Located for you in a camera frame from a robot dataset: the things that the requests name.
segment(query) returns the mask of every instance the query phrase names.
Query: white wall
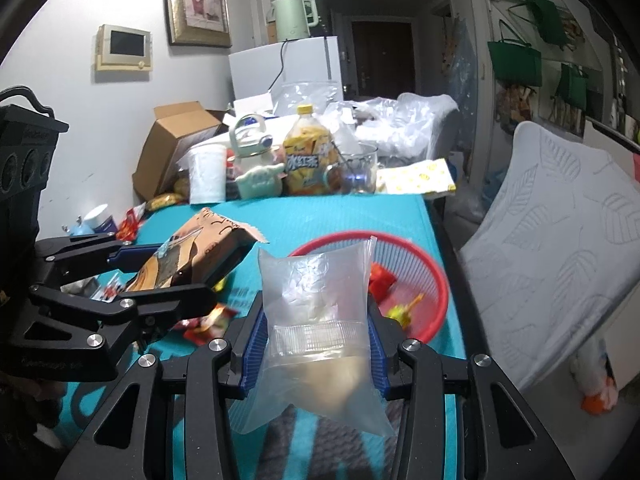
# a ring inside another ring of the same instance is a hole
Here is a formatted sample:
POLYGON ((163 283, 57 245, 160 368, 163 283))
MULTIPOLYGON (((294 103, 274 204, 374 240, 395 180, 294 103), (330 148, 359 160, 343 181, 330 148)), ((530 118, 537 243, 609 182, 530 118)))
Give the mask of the white wall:
POLYGON ((460 20, 465 20, 466 30, 469 33, 471 39, 471 45, 474 50, 476 49, 476 19, 474 17, 474 8, 471 4, 471 0, 449 0, 451 2, 451 15, 452 17, 459 17, 460 20))
MULTIPOLYGON (((253 46, 248 0, 228 0, 234 46, 169 47, 163 0, 49 0, 0 66, 0 88, 30 86, 70 127, 60 136, 40 199, 40 236, 101 203, 122 216, 134 203, 131 174, 153 123, 153 107, 199 100, 223 108, 232 99, 228 54, 253 46), (103 23, 151 31, 153 72, 92 70, 103 23)), ((28 103, 16 100, 17 103, 28 103)))

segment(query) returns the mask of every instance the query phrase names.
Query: glass mug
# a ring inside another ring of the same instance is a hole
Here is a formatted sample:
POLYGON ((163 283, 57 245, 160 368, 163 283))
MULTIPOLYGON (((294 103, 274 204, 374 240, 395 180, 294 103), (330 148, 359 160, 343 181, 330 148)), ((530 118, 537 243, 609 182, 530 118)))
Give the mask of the glass mug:
POLYGON ((324 183, 332 193, 375 193, 378 147, 360 142, 361 153, 340 153, 338 162, 324 170, 324 183))

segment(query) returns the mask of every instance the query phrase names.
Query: brown door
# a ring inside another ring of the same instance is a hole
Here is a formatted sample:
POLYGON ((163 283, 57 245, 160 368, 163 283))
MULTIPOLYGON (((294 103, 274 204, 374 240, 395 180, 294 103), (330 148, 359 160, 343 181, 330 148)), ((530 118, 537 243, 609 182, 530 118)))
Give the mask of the brown door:
POLYGON ((397 99, 415 92, 410 23, 353 22, 353 44, 361 96, 397 99))

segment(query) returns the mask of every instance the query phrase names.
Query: red plastic basket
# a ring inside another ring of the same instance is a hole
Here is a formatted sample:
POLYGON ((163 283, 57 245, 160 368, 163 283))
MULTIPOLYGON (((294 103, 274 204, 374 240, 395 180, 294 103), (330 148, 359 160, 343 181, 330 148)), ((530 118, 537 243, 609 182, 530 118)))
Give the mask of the red plastic basket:
POLYGON ((424 294, 420 303, 412 309, 408 336, 428 343, 444 324, 449 304, 449 287, 440 266, 409 240, 375 231, 343 231, 316 238, 297 248, 289 256, 324 253, 372 236, 378 239, 374 261, 398 278, 389 296, 379 305, 380 311, 386 314, 396 304, 410 303, 418 294, 424 294))

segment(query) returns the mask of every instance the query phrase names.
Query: hanging bag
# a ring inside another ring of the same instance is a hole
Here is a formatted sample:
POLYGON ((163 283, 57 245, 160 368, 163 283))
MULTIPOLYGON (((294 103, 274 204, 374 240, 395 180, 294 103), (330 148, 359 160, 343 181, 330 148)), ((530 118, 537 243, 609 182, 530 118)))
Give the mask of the hanging bag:
POLYGON ((489 54, 495 78, 508 84, 542 86, 542 55, 526 43, 504 20, 498 20, 500 41, 489 41, 489 54), (502 26, 511 31, 514 39, 505 38, 502 26))
POLYGON ((587 76, 575 65, 562 63, 562 72, 556 95, 580 110, 587 109, 587 76))
POLYGON ((524 0, 523 4, 509 7, 508 12, 516 18, 535 25, 540 38, 542 38, 545 43, 557 45, 560 48, 569 43, 569 39, 564 33, 560 12, 558 12, 555 3, 549 0, 524 0), (529 12, 533 15, 533 21, 511 10, 522 6, 526 6, 527 9, 529 9, 529 12))

